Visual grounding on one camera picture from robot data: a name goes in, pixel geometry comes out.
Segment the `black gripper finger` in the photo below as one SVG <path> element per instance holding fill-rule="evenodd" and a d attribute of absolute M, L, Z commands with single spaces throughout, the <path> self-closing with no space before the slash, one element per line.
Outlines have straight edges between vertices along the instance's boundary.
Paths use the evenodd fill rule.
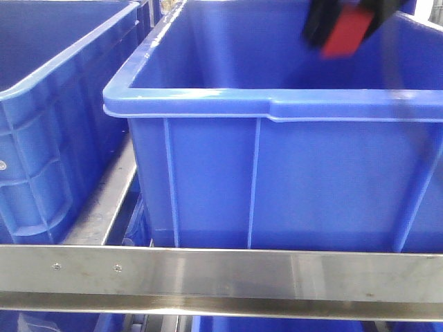
<path fill-rule="evenodd" d="M 344 5 L 337 0 L 312 0 L 309 2 L 302 35 L 311 47 L 321 48 L 325 45 L 343 7 Z"/>
<path fill-rule="evenodd" d="M 372 13 L 372 21 L 364 34 L 364 38 L 369 38 L 387 19 L 393 16 L 396 11 L 402 9 L 407 0 L 362 0 L 359 7 Z"/>

